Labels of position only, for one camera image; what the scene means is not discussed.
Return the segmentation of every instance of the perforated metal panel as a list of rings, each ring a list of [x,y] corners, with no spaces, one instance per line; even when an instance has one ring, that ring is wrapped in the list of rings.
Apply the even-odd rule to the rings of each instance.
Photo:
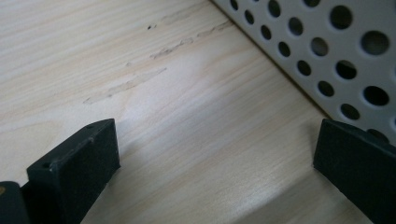
[[[396,146],[395,0],[213,0],[333,119]]]

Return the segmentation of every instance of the black hole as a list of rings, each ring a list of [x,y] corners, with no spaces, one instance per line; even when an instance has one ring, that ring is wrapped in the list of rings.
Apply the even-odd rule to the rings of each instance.
[[[330,13],[330,22],[334,28],[344,30],[352,23],[352,13],[347,7],[335,7]]]
[[[276,0],[271,0],[268,3],[268,10],[270,11],[270,14],[275,18],[280,16],[280,6]]]
[[[337,74],[344,79],[352,79],[357,74],[355,65],[345,60],[337,63],[335,71],[337,71]]]
[[[230,3],[233,10],[238,10],[238,3],[236,2],[236,0],[231,0]]]
[[[301,35],[303,33],[303,24],[301,21],[295,17],[289,20],[289,29],[294,35]]]
[[[349,104],[341,105],[341,112],[349,119],[359,119],[361,117],[359,111],[354,106]]]
[[[334,95],[334,89],[332,88],[332,85],[326,81],[320,81],[318,84],[318,89],[325,96],[331,97]]]
[[[271,31],[266,25],[262,26],[262,37],[267,40],[271,39]]]
[[[377,131],[376,129],[369,129],[369,130],[367,130],[367,133],[370,133],[374,137],[376,137],[376,138],[378,138],[378,139],[380,139],[380,140],[382,140],[382,141],[384,141],[386,143],[389,143],[388,138],[384,134],[382,134],[381,132]]]
[[[306,63],[305,61],[297,62],[297,68],[298,68],[298,71],[301,74],[303,74],[304,76],[311,75],[311,66],[309,66],[309,64]]]
[[[280,54],[282,54],[285,57],[289,57],[290,56],[289,46],[285,42],[280,42],[279,45],[278,45],[278,48],[279,48]]]
[[[322,57],[329,53],[329,47],[327,43],[320,37],[316,37],[311,41],[311,49],[312,51]]]
[[[372,55],[385,53],[389,48],[388,37],[378,31],[370,31],[364,34],[361,39],[361,47],[363,50]]]
[[[50,168],[50,162],[44,162],[43,167],[44,168]]]
[[[247,19],[247,22],[249,24],[253,24],[254,23],[254,17],[253,17],[253,15],[251,14],[251,12],[249,10],[245,11],[245,18]]]
[[[388,94],[376,86],[364,89],[364,98],[372,105],[387,105],[389,102]]]
[[[319,4],[319,0],[304,0],[304,3],[308,6],[308,7],[316,7]]]

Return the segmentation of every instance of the gray perforated panel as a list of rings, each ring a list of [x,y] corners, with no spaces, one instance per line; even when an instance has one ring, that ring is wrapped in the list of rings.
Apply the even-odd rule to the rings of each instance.
[[[396,1],[213,1],[333,119],[396,146]]]

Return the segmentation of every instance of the light wood grain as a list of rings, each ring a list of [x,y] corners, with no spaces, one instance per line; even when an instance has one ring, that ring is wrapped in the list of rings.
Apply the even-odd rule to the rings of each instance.
[[[312,167],[324,115],[211,2],[1,1],[0,179],[115,118],[83,223],[370,223]]]

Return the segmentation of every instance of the wooden surface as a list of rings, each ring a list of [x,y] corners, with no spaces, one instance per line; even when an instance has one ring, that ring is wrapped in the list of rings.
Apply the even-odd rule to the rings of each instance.
[[[0,180],[116,119],[83,223],[370,223],[312,168],[324,115],[209,1],[1,1],[0,50]]]

